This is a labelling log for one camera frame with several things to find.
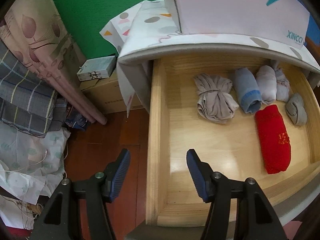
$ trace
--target red towel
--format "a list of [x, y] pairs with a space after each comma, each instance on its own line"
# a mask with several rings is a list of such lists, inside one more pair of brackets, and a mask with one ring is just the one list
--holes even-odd
[[26, 229], [20, 229], [20, 228], [11, 228], [11, 227], [7, 227], [8, 231], [10, 232], [10, 234], [12, 234], [13, 236], [21, 236], [25, 239], [25, 237], [29, 237], [31, 234], [31, 230], [26, 230]]
[[268, 174], [286, 171], [291, 161], [291, 145], [276, 105], [255, 114], [264, 167]]

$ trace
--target cardboard box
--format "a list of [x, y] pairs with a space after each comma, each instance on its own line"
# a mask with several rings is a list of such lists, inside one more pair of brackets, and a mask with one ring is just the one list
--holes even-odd
[[111, 76], [116, 66], [116, 56], [88, 59], [77, 73], [80, 81], [102, 79]]
[[309, 12], [297, 0], [164, 0], [183, 34], [261, 37], [301, 49]]
[[[109, 78], [83, 81], [80, 89], [103, 114], [127, 110], [120, 92], [116, 71]], [[138, 97], [134, 95], [131, 110], [142, 108]]]

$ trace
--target drawer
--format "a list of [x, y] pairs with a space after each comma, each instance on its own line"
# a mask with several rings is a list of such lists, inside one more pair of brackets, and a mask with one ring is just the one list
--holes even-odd
[[[320, 109], [300, 68], [281, 63], [290, 82], [290, 93], [299, 92], [308, 122], [294, 126], [284, 102], [276, 101], [290, 138], [291, 163], [287, 171], [267, 174], [260, 151], [254, 115], [236, 111], [227, 124], [217, 124], [197, 112], [197, 88], [193, 77], [200, 73], [227, 77], [239, 67], [254, 74], [270, 60], [237, 54], [204, 53], [167, 56], [154, 61], [149, 143], [146, 223], [191, 227], [205, 224], [210, 204], [196, 192], [186, 163], [194, 148], [203, 162], [229, 179], [257, 180], [272, 205], [310, 182], [320, 171]], [[231, 95], [236, 100], [234, 89]], [[236, 200], [231, 201], [230, 221], [236, 219]]]

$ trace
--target red wooden floor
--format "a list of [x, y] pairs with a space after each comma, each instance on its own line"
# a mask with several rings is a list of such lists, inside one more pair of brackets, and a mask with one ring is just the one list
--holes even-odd
[[[131, 152], [131, 163], [119, 197], [108, 204], [117, 240], [145, 219], [149, 115], [144, 109], [109, 114], [108, 123], [95, 123], [85, 132], [74, 131], [68, 140], [65, 170], [72, 181], [88, 179], [114, 161], [122, 148]], [[80, 200], [83, 238], [90, 240], [85, 200]]]

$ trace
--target blue gripper pad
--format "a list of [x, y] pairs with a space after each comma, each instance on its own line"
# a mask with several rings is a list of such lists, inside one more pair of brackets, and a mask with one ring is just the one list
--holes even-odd
[[119, 196], [124, 178], [130, 165], [130, 152], [127, 149], [123, 149], [113, 165], [116, 170], [111, 181], [111, 192], [109, 195], [111, 201]]
[[194, 149], [187, 151], [187, 165], [199, 197], [206, 203], [210, 202], [210, 197], [214, 195], [214, 186], [210, 177], [213, 171], [210, 165], [201, 162]]

